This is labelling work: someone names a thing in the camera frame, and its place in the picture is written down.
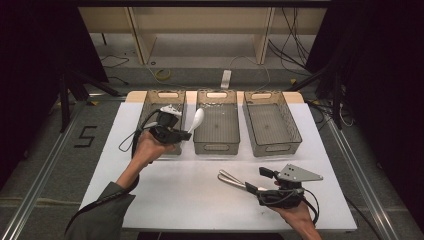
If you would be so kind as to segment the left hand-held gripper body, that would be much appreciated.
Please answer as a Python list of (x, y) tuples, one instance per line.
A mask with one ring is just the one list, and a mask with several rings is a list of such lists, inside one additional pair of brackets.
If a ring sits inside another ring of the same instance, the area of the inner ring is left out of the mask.
[(153, 137), (162, 144), (177, 144), (175, 137), (179, 135), (176, 133), (179, 129), (176, 129), (175, 125), (182, 113), (172, 105), (166, 105), (151, 112), (148, 118), (153, 115), (156, 115), (156, 120), (148, 124), (149, 132)]

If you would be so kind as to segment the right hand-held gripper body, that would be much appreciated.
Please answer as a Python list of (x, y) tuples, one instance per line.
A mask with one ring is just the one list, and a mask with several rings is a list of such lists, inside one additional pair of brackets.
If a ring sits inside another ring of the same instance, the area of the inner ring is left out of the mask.
[(275, 171), (277, 190), (259, 190), (256, 197), (259, 204), (267, 207), (290, 209), (297, 207), (304, 199), (303, 182), (321, 181), (323, 177), (293, 164), (287, 164), (281, 171)]

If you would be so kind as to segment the white plastic spoon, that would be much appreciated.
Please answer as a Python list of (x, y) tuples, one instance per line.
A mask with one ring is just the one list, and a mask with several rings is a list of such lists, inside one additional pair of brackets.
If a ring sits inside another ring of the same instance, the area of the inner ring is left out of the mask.
[(205, 113), (204, 113), (204, 110), (202, 108), (199, 108), (199, 109), (196, 110), (194, 118), (193, 118), (192, 125), (190, 126), (190, 128), (188, 130), (189, 133), (193, 133), (194, 130), (202, 124), (202, 122), (204, 120), (204, 116), (205, 116)]

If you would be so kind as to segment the metal tongs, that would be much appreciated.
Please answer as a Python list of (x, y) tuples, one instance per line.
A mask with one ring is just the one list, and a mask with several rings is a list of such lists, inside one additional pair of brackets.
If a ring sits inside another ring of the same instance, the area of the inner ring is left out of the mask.
[(246, 190), (244, 182), (242, 182), (241, 180), (238, 180), (237, 178), (235, 178), (234, 176), (232, 176), (231, 174), (229, 174), (228, 172), (226, 172), (223, 169), (221, 169), (219, 171), (217, 177), (218, 177), (219, 180), (221, 180), (225, 183), (228, 183), (228, 184), (233, 185), (237, 188)]

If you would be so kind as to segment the grey transparent plastic bin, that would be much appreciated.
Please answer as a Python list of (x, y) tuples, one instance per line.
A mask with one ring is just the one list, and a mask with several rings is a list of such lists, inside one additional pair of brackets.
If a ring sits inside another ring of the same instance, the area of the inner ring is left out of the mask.
[[(142, 111), (137, 123), (136, 130), (132, 137), (132, 147), (131, 151), (135, 152), (137, 141), (140, 135), (144, 131), (148, 131), (148, 124), (156, 120), (156, 115), (153, 115), (151, 118), (148, 118), (148, 115), (156, 109), (164, 107), (166, 105), (172, 105), (175, 109), (182, 113), (182, 116), (179, 117), (178, 123), (175, 125), (176, 129), (183, 130), (184, 116), (185, 116), (185, 97), (186, 94), (184, 91), (160, 91), (160, 90), (149, 90), (146, 93)], [(182, 153), (181, 142), (173, 144), (175, 150), (168, 152), (168, 155), (180, 155)]]
[(281, 91), (246, 91), (243, 112), (255, 157), (296, 153), (303, 139)]
[(194, 131), (198, 155), (236, 155), (240, 144), (237, 93), (233, 90), (197, 91), (196, 109), (204, 119)]

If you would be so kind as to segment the person's left hand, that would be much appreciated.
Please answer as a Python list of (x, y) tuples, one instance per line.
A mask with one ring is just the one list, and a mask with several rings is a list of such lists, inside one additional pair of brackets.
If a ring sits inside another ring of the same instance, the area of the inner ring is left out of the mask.
[(138, 139), (132, 162), (138, 167), (143, 168), (158, 159), (164, 153), (174, 150), (175, 146), (173, 144), (162, 144), (157, 141), (150, 132), (145, 131)]

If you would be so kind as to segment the person's right hand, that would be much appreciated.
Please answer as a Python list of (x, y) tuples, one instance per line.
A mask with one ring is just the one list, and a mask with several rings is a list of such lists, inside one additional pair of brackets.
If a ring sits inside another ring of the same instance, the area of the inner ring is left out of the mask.
[(281, 218), (294, 230), (306, 230), (307, 228), (314, 228), (308, 206), (304, 202), (301, 202), (295, 208), (284, 209), (271, 207), (271, 210), (278, 213)]

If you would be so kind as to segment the white table sheet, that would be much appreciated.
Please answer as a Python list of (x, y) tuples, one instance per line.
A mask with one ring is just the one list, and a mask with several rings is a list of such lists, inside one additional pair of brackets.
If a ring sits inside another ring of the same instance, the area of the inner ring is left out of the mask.
[(307, 199), (319, 206), (317, 228), (322, 231), (354, 231), (357, 226), (329, 161), (311, 112), (304, 103), (290, 107), (303, 138), (295, 154), (254, 157), (247, 130), (240, 130), (239, 151), (234, 156), (197, 155), (192, 143), (181, 154), (166, 156), (147, 166), (134, 189), (134, 201), (123, 227), (133, 231), (167, 232), (283, 232), (281, 217), (259, 205), (255, 195), (220, 181), (219, 171), (258, 187), (271, 189), (271, 179), (261, 167), (280, 171), (293, 164), (321, 175), (304, 183)]

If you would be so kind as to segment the black metal stand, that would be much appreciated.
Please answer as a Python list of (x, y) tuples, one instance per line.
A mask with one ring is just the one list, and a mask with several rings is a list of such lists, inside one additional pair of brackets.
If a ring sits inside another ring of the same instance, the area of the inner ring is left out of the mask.
[(341, 103), (341, 78), (338, 73), (338, 67), (327, 64), (323, 69), (317, 71), (311, 76), (298, 84), (295, 84), (287, 89), (287, 92), (296, 92), (309, 84), (319, 80), (318, 87), (316, 88), (316, 96), (326, 98), (332, 96), (332, 119), (339, 130), (342, 129), (340, 117), (340, 103)]

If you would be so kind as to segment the black tripod stand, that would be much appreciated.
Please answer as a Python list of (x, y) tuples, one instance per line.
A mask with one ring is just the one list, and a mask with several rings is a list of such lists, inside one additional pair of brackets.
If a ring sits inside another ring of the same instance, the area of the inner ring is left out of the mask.
[(111, 96), (114, 96), (114, 97), (121, 96), (121, 94), (117, 90), (114, 90), (113, 88), (109, 86), (106, 86), (105, 84), (97, 81), (96, 79), (90, 77), (89, 75), (85, 73), (82, 73), (74, 69), (66, 70), (59, 79), (61, 116), (62, 116), (62, 125), (60, 130), (61, 133), (63, 133), (66, 130), (66, 128), (70, 124), (70, 119), (71, 119), (68, 93), (71, 93), (77, 101), (87, 101), (89, 98), (89, 93), (87, 89), (84, 87), (85, 83), (88, 83), (89, 85), (92, 85), (95, 88), (100, 89)]

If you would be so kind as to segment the beige wooden shelf unit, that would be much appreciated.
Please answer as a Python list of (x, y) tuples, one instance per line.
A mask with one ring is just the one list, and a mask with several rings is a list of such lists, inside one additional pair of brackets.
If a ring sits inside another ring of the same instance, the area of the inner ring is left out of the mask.
[(139, 62), (148, 62), (160, 34), (248, 34), (256, 62), (262, 64), (269, 36), (289, 32), (286, 19), (297, 22), (300, 35), (318, 33), (326, 10), (300, 7), (81, 7), (90, 33), (130, 33)]

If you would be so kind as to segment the aluminium floor rail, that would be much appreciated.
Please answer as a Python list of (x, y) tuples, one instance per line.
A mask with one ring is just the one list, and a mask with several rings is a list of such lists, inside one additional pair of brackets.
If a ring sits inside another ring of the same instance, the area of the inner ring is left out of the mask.
[(24, 198), (20, 201), (17, 210), (12, 216), (7, 225), (5, 232), (1, 235), (1, 240), (18, 240), (26, 222), (33, 211), (36, 202), (41, 195), (58, 159), (67, 143), (76, 122), (79, 120), (79, 115), (85, 108), (85, 102), (77, 102), (68, 126), (59, 134), (57, 140), (54, 142), (52, 150), (49, 152), (47, 159), (38, 172), (37, 177), (27, 191)]
[(382, 203), (378, 199), (371, 183), (368, 181), (364, 170), (361, 168), (353, 150), (344, 133), (337, 128), (333, 119), (328, 121), (332, 132), (347, 165), (355, 179), (355, 182), (364, 198), (364, 201), (376, 223), (382, 240), (399, 240), (394, 230), (389, 215), (386, 213)]

